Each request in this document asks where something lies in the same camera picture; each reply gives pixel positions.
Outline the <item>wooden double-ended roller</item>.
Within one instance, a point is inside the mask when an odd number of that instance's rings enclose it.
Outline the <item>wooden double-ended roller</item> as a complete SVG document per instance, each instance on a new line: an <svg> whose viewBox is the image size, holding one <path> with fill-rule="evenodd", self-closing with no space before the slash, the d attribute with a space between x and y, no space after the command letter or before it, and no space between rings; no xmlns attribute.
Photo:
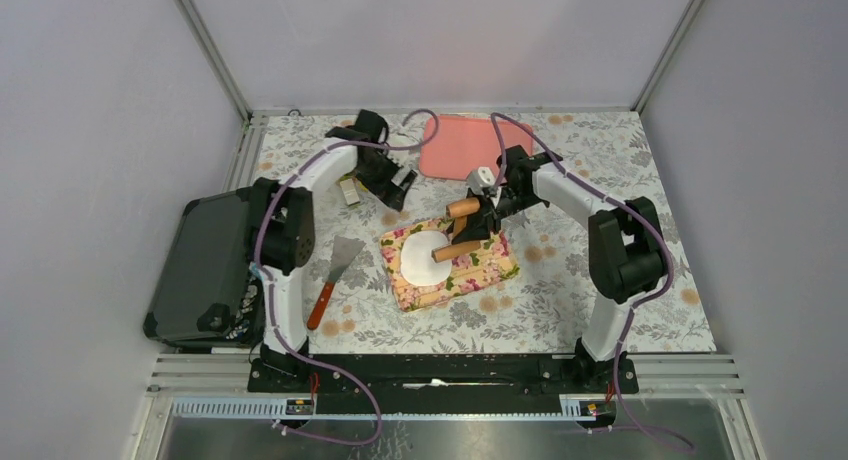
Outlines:
<svg viewBox="0 0 848 460"><path fill-rule="evenodd" d="M477 197L458 200L446 206L447 218L453 221L449 235L450 243L431 252L433 261L441 263L453 260L480 247L480 240L468 240L463 236L471 216L478 213L480 208L481 204Z"/></svg>

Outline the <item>floral cutting board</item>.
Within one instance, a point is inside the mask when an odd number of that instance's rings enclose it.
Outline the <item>floral cutting board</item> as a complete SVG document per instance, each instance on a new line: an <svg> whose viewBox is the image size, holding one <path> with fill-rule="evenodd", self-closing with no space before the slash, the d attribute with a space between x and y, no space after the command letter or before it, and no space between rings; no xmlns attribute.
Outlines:
<svg viewBox="0 0 848 460"><path fill-rule="evenodd" d="M441 218L429 219L379 238L389 284L402 312L443 304L519 274L519 264L503 233L483 240L474 251L435 262L431 253L448 244L448 225Z"/></svg>

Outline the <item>metal scraper red handle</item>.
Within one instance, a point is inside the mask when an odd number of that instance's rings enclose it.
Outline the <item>metal scraper red handle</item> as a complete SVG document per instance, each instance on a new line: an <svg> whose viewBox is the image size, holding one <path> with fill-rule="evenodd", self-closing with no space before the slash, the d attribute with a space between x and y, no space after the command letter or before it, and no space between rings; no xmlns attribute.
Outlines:
<svg viewBox="0 0 848 460"><path fill-rule="evenodd" d="M306 322L306 328L309 331L314 331L320 326L336 284L364 247L365 242L359 239L341 236L334 238L329 273Z"/></svg>

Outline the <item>pink plastic tray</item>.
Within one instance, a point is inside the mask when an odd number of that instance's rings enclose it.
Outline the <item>pink plastic tray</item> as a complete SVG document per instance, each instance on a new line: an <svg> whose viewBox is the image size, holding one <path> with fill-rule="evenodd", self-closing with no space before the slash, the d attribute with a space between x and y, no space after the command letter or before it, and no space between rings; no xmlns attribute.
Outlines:
<svg viewBox="0 0 848 460"><path fill-rule="evenodd" d="M418 170L426 177L464 181L478 167L497 175L500 144L489 118L438 115L425 125Z"/></svg>

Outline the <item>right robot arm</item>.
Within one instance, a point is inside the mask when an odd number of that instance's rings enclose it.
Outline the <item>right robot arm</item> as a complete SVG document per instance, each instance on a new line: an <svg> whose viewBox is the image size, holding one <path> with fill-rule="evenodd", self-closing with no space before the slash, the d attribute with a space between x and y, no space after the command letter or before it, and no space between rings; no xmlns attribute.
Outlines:
<svg viewBox="0 0 848 460"><path fill-rule="evenodd" d="M486 167L471 172L464 199L447 205L453 247L483 242L504 219L536 205L554 206L587 233L588 270L598 296L575 353L575 382L597 392L613 378L610 362L624 353L636 308L662 295L673 280L673 262L654 203L621 201L569 173L550 150L536 155L510 147L498 158L502 178Z"/></svg>

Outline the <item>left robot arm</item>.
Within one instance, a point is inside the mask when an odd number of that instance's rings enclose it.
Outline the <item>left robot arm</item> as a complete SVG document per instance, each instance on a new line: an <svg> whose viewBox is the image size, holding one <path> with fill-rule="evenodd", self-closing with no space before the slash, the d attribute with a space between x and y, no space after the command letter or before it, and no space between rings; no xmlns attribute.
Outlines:
<svg viewBox="0 0 848 460"><path fill-rule="evenodd" d="M401 211L417 174L390 157L389 133L383 116L362 110L352 125L331 128L286 180L261 177L250 189L246 241L265 311L260 358L285 390L301 389L310 377L302 287L316 244L314 196L351 174L385 206Z"/></svg>

